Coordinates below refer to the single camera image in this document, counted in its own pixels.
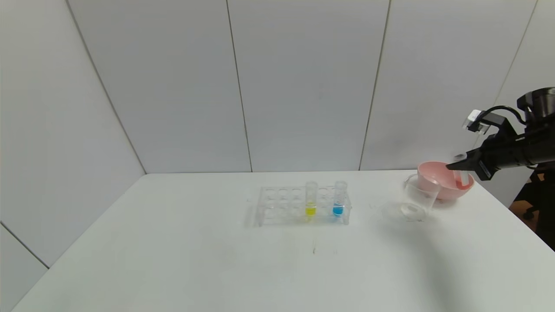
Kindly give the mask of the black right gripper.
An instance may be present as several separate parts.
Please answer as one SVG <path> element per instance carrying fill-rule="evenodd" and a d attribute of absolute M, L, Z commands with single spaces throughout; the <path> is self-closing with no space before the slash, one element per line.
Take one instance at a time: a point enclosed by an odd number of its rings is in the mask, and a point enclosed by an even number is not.
<path fill-rule="evenodd" d="M 491 134 L 468 152 L 458 153 L 446 168 L 452 171 L 475 172 L 480 180 L 491 180 L 502 169 L 528 167 L 531 162 L 519 145 L 514 146 L 506 138 Z"/>

